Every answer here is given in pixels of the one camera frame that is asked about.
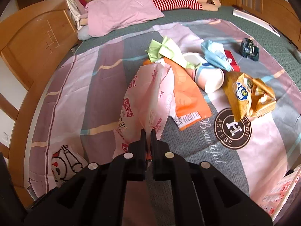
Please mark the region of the orange snack wrapper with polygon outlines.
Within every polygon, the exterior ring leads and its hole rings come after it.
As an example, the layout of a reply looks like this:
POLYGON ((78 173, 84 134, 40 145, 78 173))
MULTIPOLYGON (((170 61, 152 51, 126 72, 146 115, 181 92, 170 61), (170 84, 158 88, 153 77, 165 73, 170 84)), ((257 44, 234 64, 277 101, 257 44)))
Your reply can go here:
POLYGON ((187 71, 173 60, 163 57, 157 63, 167 63, 174 75, 173 104, 170 116, 178 128, 183 131, 196 122, 212 116, 211 109, 205 101, 198 85, 187 71))

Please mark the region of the pink printed plastic bag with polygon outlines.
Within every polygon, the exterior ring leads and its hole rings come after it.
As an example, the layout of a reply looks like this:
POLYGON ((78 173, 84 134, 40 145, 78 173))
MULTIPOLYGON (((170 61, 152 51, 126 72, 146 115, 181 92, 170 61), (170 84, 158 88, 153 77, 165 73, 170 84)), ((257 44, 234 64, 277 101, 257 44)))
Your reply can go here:
POLYGON ((125 93, 117 128, 114 130, 116 149, 113 157, 128 152, 129 145, 146 132, 147 147, 151 131, 162 136, 173 100, 174 74, 167 63, 151 63, 139 67, 125 93))

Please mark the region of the yellow snack bag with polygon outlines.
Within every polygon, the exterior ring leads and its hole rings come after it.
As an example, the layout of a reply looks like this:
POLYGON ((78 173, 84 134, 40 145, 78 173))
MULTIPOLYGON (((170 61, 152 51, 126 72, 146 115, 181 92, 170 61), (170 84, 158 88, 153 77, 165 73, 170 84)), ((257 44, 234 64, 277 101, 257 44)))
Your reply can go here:
POLYGON ((229 71, 225 74, 222 88, 236 122, 244 117, 260 117, 275 109, 276 97, 273 89, 259 78, 229 71))

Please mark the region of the white blue paper cup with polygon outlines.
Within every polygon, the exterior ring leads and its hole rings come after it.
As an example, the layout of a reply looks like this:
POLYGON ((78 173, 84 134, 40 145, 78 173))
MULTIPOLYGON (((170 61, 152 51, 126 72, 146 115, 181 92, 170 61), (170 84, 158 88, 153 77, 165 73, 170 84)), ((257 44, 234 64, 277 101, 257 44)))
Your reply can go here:
POLYGON ((187 61, 185 71, 194 82, 206 93, 213 93, 220 89, 224 83, 224 73, 208 63, 199 53, 185 53, 187 61))

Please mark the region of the red cigarette box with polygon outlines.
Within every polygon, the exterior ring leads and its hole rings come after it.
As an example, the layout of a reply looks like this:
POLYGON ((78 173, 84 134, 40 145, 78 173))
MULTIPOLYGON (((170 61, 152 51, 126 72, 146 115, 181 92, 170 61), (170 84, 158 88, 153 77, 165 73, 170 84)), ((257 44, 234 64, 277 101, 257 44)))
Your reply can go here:
POLYGON ((240 67, 237 64, 237 62, 236 62, 233 54, 231 53, 231 51, 230 50, 225 50, 224 52, 226 54, 226 57, 227 57, 228 61, 230 62, 231 67, 233 68, 233 71, 240 72, 240 67))

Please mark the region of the light blue face mask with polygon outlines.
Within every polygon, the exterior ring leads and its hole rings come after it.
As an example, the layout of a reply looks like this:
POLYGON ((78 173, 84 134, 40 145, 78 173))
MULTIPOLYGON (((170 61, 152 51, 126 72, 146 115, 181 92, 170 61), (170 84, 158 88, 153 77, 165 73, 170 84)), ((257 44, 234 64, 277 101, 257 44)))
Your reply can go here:
POLYGON ((201 43, 201 50, 204 53, 204 59, 211 65, 222 70, 233 71, 222 43, 206 40, 201 43))

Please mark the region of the light green wrapper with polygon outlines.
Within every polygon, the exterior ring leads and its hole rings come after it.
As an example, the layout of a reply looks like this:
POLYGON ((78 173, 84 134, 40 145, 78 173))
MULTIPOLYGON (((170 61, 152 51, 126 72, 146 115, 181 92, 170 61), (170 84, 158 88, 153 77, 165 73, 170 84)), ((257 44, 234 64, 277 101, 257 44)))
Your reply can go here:
POLYGON ((148 50, 146 51, 151 63, 166 57, 182 68, 187 68, 188 62, 184 58, 181 49, 171 39, 165 36, 162 42, 151 40, 148 50))

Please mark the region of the dark green wrapper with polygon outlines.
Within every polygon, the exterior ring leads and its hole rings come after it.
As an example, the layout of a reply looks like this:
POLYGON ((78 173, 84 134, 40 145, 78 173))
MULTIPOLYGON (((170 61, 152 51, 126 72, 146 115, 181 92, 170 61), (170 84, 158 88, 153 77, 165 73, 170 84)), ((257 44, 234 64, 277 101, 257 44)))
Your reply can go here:
POLYGON ((239 52, 244 58, 249 58, 253 61, 259 60, 259 48, 254 45, 251 39, 244 38, 241 42, 239 52))

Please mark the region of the white plastic trash bag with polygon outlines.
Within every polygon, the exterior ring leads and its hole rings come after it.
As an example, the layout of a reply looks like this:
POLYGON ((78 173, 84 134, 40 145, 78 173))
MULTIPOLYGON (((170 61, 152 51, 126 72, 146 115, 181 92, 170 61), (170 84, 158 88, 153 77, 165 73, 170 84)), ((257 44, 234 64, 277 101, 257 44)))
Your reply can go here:
POLYGON ((292 173, 283 177, 260 200, 259 206, 272 218, 276 223, 288 210, 300 190, 300 165, 292 173))

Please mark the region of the striped pink grey bedsheet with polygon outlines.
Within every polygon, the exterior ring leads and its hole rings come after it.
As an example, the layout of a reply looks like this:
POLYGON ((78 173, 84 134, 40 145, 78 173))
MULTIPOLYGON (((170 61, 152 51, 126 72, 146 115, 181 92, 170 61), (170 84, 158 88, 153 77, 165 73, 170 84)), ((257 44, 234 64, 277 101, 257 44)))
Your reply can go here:
POLYGON ((37 119, 29 157, 29 183, 41 197, 74 175, 63 154, 68 148, 76 168, 100 165, 124 153, 127 143, 117 136, 119 116, 128 88, 139 83, 139 68, 152 40, 167 36, 184 51, 200 52, 201 42, 224 43, 243 72, 256 76, 275 91, 276 107, 262 117, 234 122, 223 90, 198 89, 211 116, 180 130, 169 115, 155 127, 171 151, 186 161, 210 162, 252 200, 259 202, 300 161, 300 90, 282 66, 264 49, 254 62, 238 54, 244 31, 220 19, 174 22, 131 33, 68 59, 54 74, 37 119))

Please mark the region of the light blue small pillow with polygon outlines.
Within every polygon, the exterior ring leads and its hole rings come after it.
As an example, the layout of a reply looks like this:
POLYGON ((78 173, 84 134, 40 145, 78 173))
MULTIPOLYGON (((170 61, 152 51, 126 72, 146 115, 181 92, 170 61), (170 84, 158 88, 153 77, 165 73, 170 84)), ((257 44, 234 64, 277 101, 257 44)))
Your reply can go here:
POLYGON ((88 26, 83 26, 79 31, 78 31, 78 39, 80 41, 85 41, 85 40, 89 40, 92 38, 91 35, 89 35, 89 28, 88 26))

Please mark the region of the wooden headboard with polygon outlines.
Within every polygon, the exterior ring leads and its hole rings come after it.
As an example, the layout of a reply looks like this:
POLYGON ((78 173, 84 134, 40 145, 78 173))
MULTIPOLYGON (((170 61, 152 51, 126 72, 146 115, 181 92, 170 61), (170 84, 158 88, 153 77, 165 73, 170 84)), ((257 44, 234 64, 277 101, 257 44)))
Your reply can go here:
POLYGON ((1 22, 1 58, 27 90, 19 109, 1 96, 1 109, 15 122, 10 146, 1 145, 23 206, 33 199, 24 185, 24 158, 31 122, 40 97, 59 63, 77 44, 78 33, 66 0, 25 7, 1 22))

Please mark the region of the pink pillow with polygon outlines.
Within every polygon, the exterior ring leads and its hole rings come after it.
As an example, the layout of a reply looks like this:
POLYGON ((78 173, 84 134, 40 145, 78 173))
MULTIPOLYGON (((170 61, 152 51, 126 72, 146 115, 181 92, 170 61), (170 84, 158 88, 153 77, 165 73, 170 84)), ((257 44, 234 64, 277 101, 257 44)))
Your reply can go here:
POLYGON ((92 37, 164 17, 153 0, 93 0, 86 10, 88 35, 92 37))

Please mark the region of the white flat board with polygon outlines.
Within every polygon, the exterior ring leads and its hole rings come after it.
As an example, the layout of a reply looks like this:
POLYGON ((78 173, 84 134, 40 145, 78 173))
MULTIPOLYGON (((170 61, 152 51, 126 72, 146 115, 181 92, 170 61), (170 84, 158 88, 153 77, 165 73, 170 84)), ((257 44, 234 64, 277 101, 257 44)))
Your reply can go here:
POLYGON ((265 22, 264 20, 262 20, 258 17, 255 17, 254 15, 245 13, 245 12, 237 10, 237 9, 233 10, 233 15, 236 17, 245 19, 246 21, 257 24, 258 26, 265 28, 266 30, 277 35, 278 37, 281 37, 281 35, 278 33, 278 31, 271 24, 269 24, 268 22, 265 22))

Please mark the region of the red striped plush doll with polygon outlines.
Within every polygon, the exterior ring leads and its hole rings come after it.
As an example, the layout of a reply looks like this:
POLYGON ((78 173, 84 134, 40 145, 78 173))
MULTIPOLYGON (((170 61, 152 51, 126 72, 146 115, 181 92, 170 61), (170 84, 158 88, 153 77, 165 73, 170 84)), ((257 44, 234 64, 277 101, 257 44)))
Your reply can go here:
POLYGON ((219 0, 153 0, 160 11, 178 9, 218 11, 221 7, 219 0))

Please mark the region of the wooden footboard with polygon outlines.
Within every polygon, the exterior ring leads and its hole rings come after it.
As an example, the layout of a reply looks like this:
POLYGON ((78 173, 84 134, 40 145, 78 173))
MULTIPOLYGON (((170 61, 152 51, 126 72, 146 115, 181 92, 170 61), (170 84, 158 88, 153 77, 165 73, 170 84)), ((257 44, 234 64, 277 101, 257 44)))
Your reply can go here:
POLYGON ((239 7, 270 23, 300 48, 300 20, 285 0, 237 0, 239 7))

